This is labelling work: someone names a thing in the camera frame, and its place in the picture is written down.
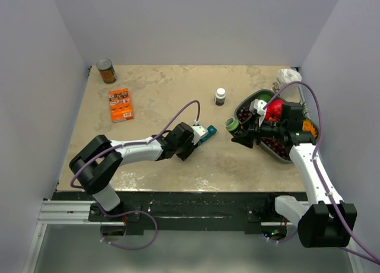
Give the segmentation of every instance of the gray floor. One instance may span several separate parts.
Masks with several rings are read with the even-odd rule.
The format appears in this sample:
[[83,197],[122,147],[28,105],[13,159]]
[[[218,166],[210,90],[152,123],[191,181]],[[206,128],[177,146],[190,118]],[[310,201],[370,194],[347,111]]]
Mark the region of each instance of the gray floor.
[[[152,236],[124,237],[142,244]],[[148,249],[127,251],[100,243],[99,226],[49,226],[36,268],[44,272],[300,272],[351,273],[340,249],[305,249],[298,238],[275,245],[235,232],[161,231]]]

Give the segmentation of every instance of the bowl of fruit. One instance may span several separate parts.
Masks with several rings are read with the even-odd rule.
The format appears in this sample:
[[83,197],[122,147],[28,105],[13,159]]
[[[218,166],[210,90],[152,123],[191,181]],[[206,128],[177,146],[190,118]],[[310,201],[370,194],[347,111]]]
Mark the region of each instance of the bowl of fruit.
[[[235,111],[235,118],[240,121],[240,123],[246,121],[251,117],[252,113],[249,111],[249,106],[251,102],[255,99],[260,99],[265,102],[268,102],[275,93],[271,90],[259,90],[256,93],[250,95],[246,100],[244,100]],[[264,121],[277,122],[281,118],[282,104],[286,102],[280,96],[267,107],[267,113],[265,114]],[[317,125],[312,122],[309,118],[306,117],[306,112],[303,119],[304,131],[310,131],[315,139],[319,137],[319,129]],[[280,162],[283,163],[292,163],[289,155],[286,153],[285,148],[280,144],[277,139],[272,138],[263,138],[260,142],[260,146],[272,156],[277,158]]]

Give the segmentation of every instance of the orange package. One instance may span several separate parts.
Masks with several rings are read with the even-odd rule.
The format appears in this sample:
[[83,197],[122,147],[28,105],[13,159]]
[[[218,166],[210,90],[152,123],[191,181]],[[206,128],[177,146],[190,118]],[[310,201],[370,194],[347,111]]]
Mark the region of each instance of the orange package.
[[111,91],[109,93],[109,107],[112,122],[117,123],[122,120],[133,119],[133,109],[128,88]]

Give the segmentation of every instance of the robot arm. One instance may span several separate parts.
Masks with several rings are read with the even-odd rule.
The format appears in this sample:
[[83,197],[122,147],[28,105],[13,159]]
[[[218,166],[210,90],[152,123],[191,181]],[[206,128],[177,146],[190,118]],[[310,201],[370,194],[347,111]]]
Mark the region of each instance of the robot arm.
[[110,141],[104,135],[98,135],[71,160],[69,167],[75,174],[90,159],[113,147],[101,162],[94,161],[86,167],[79,174],[78,181],[107,212],[118,214],[124,209],[109,182],[119,166],[138,161],[159,161],[174,154],[186,160],[208,133],[202,125],[180,123],[166,136],[162,135],[154,141],[151,141],[152,136],[139,141]]
[[317,154],[314,160],[330,190],[326,194],[313,164],[312,153],[316,141],[310,132],[302,130],[302,106],[297,103],[283,103],[281,119],[277,123],[264,122],[265,105],[266,102],[258,99],[251,103],[249,110],[252,116],[242,123],[243,133],[234,136],[232,141],[252,148],[254,142],[261,142],[261,138],[277,138],[300,171],[309,206],[302,205],[292,196],[278,196],[275,199],[275,211],[297,226],[304,247],[347,246],[350,235],[337,217],[329,196],[332,195],[351,229],[357,212],[353,204],[344,203]]

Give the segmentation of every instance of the wooden table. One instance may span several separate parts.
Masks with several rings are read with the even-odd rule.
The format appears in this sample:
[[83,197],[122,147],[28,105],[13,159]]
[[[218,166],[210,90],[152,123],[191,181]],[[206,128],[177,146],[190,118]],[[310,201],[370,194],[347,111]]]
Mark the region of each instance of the wooden table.
[[[119,65],[118,80],[105,84],[96,67],[88,78],[74,132],[57,187],[74,190],[69,182],[70,160],[96,135],[129,141],[157,134],[187,102],[201,102],[201,124],[218,132],[186,160],[142,161],[118,169],[111,183],[117,191],[304,191],[292,164],[279,163],[260,147],[249,149],[230,141],[226,119],[250,94],[270,89],[286,66]],[[223,106],[214,104],[217,88],[226,89]],[[108,92],[129,88],[135,119],[112,123]],[[298,95],[293,101],[299,101]],[[174,122],[192,123],[196,105]]]

